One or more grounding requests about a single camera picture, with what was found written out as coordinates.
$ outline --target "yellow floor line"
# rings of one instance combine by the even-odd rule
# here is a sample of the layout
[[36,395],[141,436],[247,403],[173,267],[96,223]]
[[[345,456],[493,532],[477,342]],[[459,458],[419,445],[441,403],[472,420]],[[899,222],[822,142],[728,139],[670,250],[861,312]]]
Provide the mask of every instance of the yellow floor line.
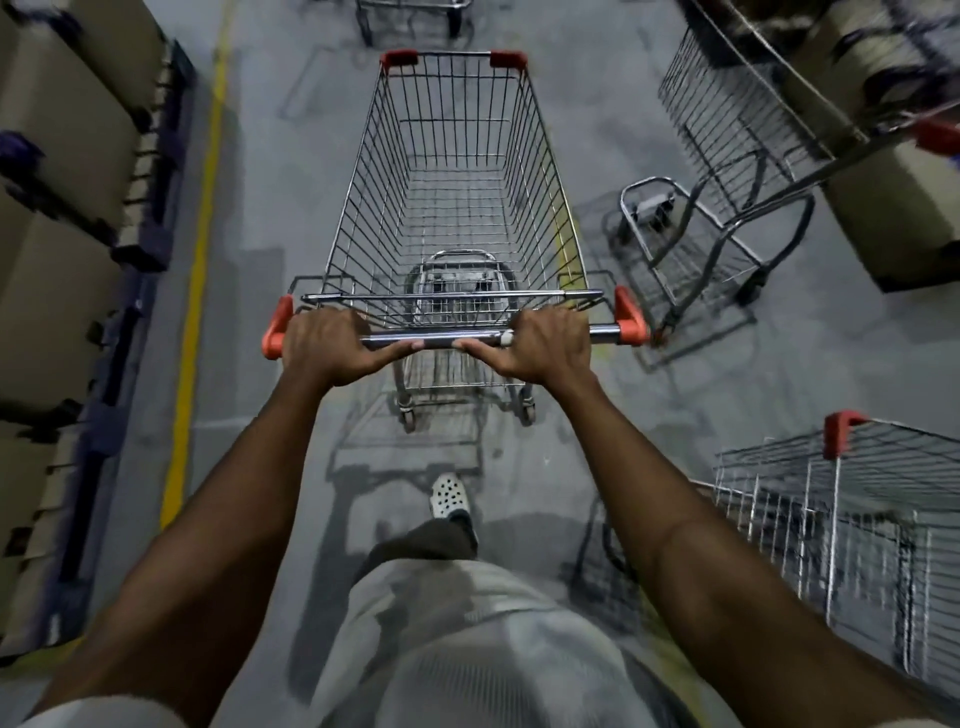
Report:
[[190,426],[193,421],[193,400],[197,384],[197,348],[200,346],[200,326],[203,318],[204,289],[206,288],[206,258],[210,247],[214,199],[217,186],[217,168],[220,164],[220,145],[223,131],[224,103],[227,99],[228,67],[230,57],[230,28],[237,0],[225,0],[217,35],[213,68],[213,98],[210,108],[210,127],[204,160],[204,182],[197,220],[197,240],[194,246],[193,266],[190,270],[190,288],[187,293],[186,319],[180,342],[180,380],[177,385],[177,408],[174,417],[173,446],[170,466],[163,489],[160,509],[160,528],[166,528],[177,517],[183,506],[186,468],[190,456]]

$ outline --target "blue pallet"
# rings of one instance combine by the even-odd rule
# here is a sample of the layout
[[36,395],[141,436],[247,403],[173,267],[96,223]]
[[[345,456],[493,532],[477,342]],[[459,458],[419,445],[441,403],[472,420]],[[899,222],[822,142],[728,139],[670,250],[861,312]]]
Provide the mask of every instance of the blue pallet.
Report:
[[[69,469],[60,511],[69,513],[57,533],[56,563],[44,575],[20,655],[80,637],[107,528],[119,456],[127,434],[134,386],[156,299],[157,274],[124,271],[119,307],[105,326],[104,353],[80,420],[61,431],[68,455],[51,466]],[[5,662],[19,655],[5,655]]]
[[142,218],[124,227],[113,247],[113,259],[143,271],[166,270],[173,252],[174,227],[179,211],[186,149],[193,123],[197,74],[179,43],[171,46],[171,93],[160,110],[158,124],[148,137],[156,141],[141,156],[154,163],[145,183],[146,192],[128,201],[128,210]]

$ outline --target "person's right hand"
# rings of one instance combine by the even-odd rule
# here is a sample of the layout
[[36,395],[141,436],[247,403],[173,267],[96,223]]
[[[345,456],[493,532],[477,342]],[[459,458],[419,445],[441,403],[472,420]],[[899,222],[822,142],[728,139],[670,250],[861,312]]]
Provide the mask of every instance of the person's right hand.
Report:
[[511,326],[514,341],[507,349],[476,339],[457,339],[453,346],[499,375],[541,384],[550,391],[592,377],[587,314],[562,306],[524,309]]

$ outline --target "empty shopping cart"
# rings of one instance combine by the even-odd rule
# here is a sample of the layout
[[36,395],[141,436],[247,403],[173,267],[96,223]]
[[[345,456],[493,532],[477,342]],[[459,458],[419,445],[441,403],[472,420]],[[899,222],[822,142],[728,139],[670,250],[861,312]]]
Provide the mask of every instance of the empty shopping cart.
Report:
[[[357,309],[378,329],[367,346],[426,342],[428,351],[394,365],[407,431],[415,404],[490,388],[506,388],[529,424],[532,388],[451,345],[472,337],[509,346],[521,309],[603,302],[581,260],[523,54],[386,53],[326,271],[294,280],[263,351],[281,355],[294,296],[314,286],[300,303]],[[613,308],[615,322],[591,326],[591,340],[642,343],[626,288],[616,287]]]
[[960,441],[839,412],[723,452],[712,497],[840,636],[960,698]]
[[464,25],[464,13],[473,4],[473,0],[356,0],[357,25],[364,45],[373,46],[373,29],[370,25],[370,11],[429,12],[446,17],[446,30],[452,40],[460,36]]
[[[909,137],[927,151],[960,154],[960,22],[948,3],[922,9],[901,0],[834,3],[822,25],[830,13],[876,6],[887,26],[864,18],[857,21],[861,30],[835,45],[821,43],[826,32],[814,38],[815,52],[817,44],[825,46],[819,50],[831,72],[841,62],[872,64],[862,71],[862,89],[831,88],[830,94],[821,90],[828,82],[816,63],[798,56],[794,61],[802,65],[791,64],[733,3],[723,3],[739,39],[731,39],[698,0],[689,0],[698,22],[686,31],[660,86],[697,183],[687,189],[668,177],[649,177],[620,195],[616,238],[638,242],[666,299],[662,312],[646,306],[655,344],[665,343],[698,301],[753,303],[804,240],[813,188],[833,175]],[[760,61],[741,53],[747,41],[763,49]],[[737,63],[718,67],[705,48],[714,55],[720,49]],[[857,56],[861,48],[865,59]],[[841,71],[844,83],[853,77]],[[738,235],[743,226],[790,206],[798,206],[795,227],[771,258],[763,259]]]

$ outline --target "gray concrete floor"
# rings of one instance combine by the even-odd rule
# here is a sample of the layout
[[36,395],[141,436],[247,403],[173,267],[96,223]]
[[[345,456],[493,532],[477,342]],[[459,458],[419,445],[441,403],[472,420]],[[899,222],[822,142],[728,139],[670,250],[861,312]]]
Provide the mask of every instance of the gray concrete floor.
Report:
[[[372,95],[377,52],[362,47],[352,5],[299,1],[242,2],[233,30],[191,488],[276,381],[278,367],[261,358],[259,338],[290,279],[323,270]],[[152,6],[209,84],[220,0]],[[458,47],[528,53],[587,268],[625,279],[630,271],[605,235],[616,223],[619,189],[650,175],[691,182],[657,98],[684,30],[674,1],[476,0],[472,22]],[[445,46],[442,24],[432,35],[420,27],[416,39],[402,31],[401,24],[383,43]],[[115,593],[156,527],[207,105],[198,113],[180,245],[141,373],[98,604]],[[745,236],[763,253],[783,230],[768,225]],[[594,283],[610,279],[601,274]],[[665,453],[690,475],[711,478],[720,448],[808,430],[840,408],[960,434],[958,310],[957,286],[882,296],[821,201],[806,242],[771,280],[754,321],[672,360],[597,350],[594,368]],[[445,470],[468,480],[481,556],[570,597],[568,576],[595,502],[555,403],[538,392],[538,422],[529,428],[489,405],[438,409],[407,436],[390,414],[389,389],[386,377],[375,377],[324,403],[270,611],[218,725],[293,725],[304,715],[355,569],[378,539],[425,518],[425,493]],[[0,700],[6,725],[19,711]]]

